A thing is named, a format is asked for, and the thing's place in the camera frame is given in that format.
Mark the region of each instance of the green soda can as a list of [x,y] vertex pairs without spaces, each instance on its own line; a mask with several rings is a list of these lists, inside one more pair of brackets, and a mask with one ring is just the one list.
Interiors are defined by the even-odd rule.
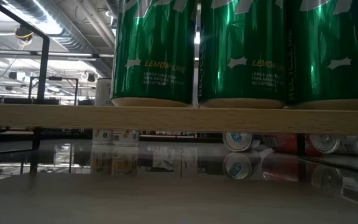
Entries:
[[283,108],[287,100],[284,0],[203,0],[201,106]]
[[188,106],[192,101],[194,0],[120,0],[112,102]]
[[288,103],[358,110],[358,0],[288,2]]

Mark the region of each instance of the table surface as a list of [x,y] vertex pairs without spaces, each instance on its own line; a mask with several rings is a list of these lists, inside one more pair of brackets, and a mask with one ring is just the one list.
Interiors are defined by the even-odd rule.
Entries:
[[0,223],[358,223],[358,172],[260,147],[242,154],[252,175],[233,179],[229,155],[223,144],[42,141],[0,154]]

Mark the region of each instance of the shelf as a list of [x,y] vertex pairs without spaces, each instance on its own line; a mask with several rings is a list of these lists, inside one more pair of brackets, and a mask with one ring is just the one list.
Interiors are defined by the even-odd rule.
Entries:
[[0,126],[358,134],[358,111],[0,105]]

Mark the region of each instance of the fluorescent light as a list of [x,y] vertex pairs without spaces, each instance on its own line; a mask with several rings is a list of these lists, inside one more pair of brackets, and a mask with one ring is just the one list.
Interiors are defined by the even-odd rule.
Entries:
[[196,32],[196,37],[194,38],[194,43],[195,44],[200,44],[201,39],[200,39],[200,32]]

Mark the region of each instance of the red can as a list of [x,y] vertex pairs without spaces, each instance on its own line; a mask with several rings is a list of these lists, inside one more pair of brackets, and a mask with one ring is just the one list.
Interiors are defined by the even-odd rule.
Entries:
[[[296,134],[263,134],[262,140],[267,147],[276,152],[298,153],[298,140]],[[322,156],[313,145],[309,134],[305,137],[305,148],[307,156]]]

